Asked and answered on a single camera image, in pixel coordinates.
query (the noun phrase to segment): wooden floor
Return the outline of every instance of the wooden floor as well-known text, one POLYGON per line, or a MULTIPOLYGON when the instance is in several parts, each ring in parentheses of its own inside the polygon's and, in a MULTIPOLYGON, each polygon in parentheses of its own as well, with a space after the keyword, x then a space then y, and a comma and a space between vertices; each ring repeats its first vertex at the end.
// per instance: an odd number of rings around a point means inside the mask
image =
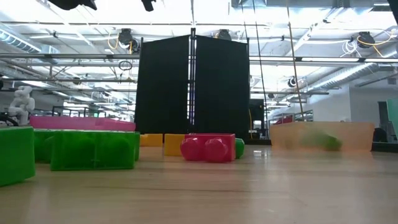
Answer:
POLYGON ((232 164, 141 149, 134 170, 50 172, 0 188, 0 223, 398 223, 398 155, 271 152, 232 164))

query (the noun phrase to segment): yellow block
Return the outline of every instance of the yellow block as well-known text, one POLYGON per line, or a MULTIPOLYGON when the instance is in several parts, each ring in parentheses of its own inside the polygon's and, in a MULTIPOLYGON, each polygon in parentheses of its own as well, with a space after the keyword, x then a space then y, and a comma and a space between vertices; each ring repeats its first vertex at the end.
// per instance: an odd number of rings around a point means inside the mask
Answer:
POLYGON ((140 146, 147 146, 147 144, 148 144, 148 135, 141 134, 139 136, 139 145, 140 146))
POLYGON ((140 146, 162 147, 163 134, 141 134, 140 146))
POLYGON ((181 156, 180 145, 184 139, 184 134, 165 134, 164 155, 181 156))

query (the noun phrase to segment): pipe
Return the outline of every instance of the pipe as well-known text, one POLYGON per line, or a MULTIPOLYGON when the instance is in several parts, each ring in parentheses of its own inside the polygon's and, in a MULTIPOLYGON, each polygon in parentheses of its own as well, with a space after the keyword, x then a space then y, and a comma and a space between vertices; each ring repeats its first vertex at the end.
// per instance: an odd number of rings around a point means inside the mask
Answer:
POLYGON ((364 87, 364 86, 370 85, 370 84, 372 84, 372 83, 376 83, 376 82, 378 82, 378 81, 381 81, 381 80, 385 80, 385 79, 394 77, 394 76, 396 76, 396 75, 398 75, 398 72, 397 72, 397 71, 395 71, 393 74, 390 74, 390 75, 385 75, 385 76, 382 76, 382 77, 379 77, 379 78, 376 78, 376 79, 373 79, 373 80, 369 80, 369 81, 366 81, 366 82, 362 82, 362 83, 360 83, 360 84, 355 85, 355 87, 364 87))

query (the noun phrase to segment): orange box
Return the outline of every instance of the orange box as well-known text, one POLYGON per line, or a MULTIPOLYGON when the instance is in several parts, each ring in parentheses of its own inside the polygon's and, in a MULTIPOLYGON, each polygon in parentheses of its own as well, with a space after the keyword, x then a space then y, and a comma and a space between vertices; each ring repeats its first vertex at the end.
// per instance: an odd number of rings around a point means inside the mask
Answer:
POLYGON ((163 134, 141 134, 140 146, 162 147, 163 134))
POLYGON ((360 122, 293 122, 272 125, 272 150, 327 150, 370 152, 374 125, 360 122))
POLYGON ((181 142, 185 139, 184 134, 165 134, 164 136, 164 155, 165 156, 182 156, 181 142))

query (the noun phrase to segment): pink block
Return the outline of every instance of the pink block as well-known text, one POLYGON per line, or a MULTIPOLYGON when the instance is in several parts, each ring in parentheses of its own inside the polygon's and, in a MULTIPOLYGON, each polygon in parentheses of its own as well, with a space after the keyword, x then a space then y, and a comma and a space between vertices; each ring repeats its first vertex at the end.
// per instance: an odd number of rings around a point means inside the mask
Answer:
POLYGON ((30 125, 38 129, 135 131, 136 124, 109 118, 71 118, 67 116, 31 116, 30 125))
POLYGON ((181 155, 188 161, 234 161, 235 135, 187 134, 181 143, 181 155))

